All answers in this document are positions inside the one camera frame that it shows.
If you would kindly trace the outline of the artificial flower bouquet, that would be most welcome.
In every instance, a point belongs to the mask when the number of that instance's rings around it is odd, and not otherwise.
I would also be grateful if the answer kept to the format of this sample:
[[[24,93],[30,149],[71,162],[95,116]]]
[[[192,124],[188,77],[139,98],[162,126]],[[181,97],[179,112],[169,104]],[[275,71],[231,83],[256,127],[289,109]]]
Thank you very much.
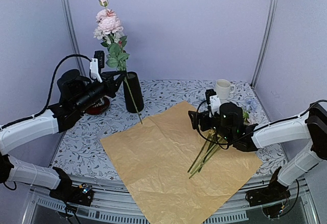
[[[197,112],[207,111],[206,100],[202,101],[197,107]],[[200,152],[196,156],[195,160],[192,162],[188,169],[190,177],[193,177],[196,173],[199,173],[203,166],[208,162],[209,159],[220,149],[227,150],[232,146],[228,146],[227,141],[225,141],[214,129],[209,129],[207,131],[196,130],[197,133],[205,140],[204,145],[201,147]]]

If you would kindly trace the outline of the pink rose stem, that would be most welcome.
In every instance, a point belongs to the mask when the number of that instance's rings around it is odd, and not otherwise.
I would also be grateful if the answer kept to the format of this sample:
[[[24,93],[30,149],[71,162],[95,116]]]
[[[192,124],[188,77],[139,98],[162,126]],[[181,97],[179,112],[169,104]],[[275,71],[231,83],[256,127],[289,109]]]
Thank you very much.
[[[96,15],[97,27],[101,31],[115,33],[124,30],[120,19],[115,11],[109,8],[109,0],[98,0],[100,6],[103,8]]]

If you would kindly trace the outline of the orange wrapping paper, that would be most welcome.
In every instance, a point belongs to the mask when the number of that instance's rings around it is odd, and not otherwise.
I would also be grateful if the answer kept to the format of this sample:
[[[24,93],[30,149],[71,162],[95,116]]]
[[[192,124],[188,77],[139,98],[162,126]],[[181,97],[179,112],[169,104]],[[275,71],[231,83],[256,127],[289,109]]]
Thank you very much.
[[[218,150],[201,172],[188,169],[203,145],[182,101],[101,139],[120,179],[150,223],[202,223],[260,168],[254,152]]]

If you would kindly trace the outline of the white rose stem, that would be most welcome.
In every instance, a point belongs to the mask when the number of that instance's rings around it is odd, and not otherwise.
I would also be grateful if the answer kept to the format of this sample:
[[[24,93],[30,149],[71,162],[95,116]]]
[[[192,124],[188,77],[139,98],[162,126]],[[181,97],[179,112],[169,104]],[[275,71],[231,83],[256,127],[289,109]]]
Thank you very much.
[[[94,30],[94,38],[101,40],[101,45],[107,49],[106,64],[110,68],[115,68],[118,71],[126,71],[126,60],[129,54],[125,50],[127,44],[127,35],[124,35],[122,31],[104,32],[100,30],[100,27],[96,27]]]

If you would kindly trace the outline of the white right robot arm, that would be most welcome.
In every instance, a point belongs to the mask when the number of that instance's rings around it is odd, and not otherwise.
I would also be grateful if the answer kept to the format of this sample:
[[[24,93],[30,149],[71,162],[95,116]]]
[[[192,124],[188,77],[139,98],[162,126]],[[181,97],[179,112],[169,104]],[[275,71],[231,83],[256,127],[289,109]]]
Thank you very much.
[[[276,201],[298,177],[309,172],[326,160],[326,109],[321,101],[293,117],[274,121],[259,127],[245,125],[241,118],[242,109],[234,103],[224,103],[218,112],[189,111],[192,128],[198,133],[215,129],[217,134],[242,152],[253,152],[261,148],[296,140],[308,140],[308,144],[277,173],[276,179],[264,191],[268,201]]]

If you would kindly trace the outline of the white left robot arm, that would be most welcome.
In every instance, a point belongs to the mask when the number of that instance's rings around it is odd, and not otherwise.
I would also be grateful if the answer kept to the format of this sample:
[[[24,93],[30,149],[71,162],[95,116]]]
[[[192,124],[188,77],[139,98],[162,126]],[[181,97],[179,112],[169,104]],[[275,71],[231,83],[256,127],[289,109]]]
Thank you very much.
[[[39,115],[1,128],[1,183],[21,182],[56,191],[64,200],[72,200],[76,189],[70,177],[60,168],[44,168],[22,162],[8,153],[35,139],[61,133],[72,128],[85,111],[103,97],[115,97],[126,77],[125,71],[96,73],[91,80],[77,69],[65,72],[58,79],[60,100],[46,105]]]

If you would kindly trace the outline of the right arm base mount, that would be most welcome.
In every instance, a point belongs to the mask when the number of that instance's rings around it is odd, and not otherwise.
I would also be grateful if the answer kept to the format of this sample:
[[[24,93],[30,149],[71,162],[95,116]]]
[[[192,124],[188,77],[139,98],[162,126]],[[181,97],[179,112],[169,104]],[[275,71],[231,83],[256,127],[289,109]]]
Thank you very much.
[[[246,192],[245,199],[249,202],[251,207],[270,204],[279,200],[285,200],[286,202],[289,200],[291,195],[288,187],[285,187],[277,181],[278,173],[281,168],[282,167],[280,166],[275,170],[268,186]],[[274,206],[264,207],[262,210],[266,217],[275,219],[282,216],[285,207],[286,204],[277,204]]]

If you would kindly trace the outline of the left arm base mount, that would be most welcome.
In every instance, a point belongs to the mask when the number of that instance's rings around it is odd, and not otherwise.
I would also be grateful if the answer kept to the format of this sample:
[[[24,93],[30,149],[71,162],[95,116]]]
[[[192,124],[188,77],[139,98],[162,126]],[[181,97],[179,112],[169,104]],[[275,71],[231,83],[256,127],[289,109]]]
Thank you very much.
[[[60,178],[56,189],[51,189],[49,196],[65,203],[73,203],[90,207],[94,196],[92,186],[82,183],[79,186],[73,186],[70,177],[60,168],[53,167]]]

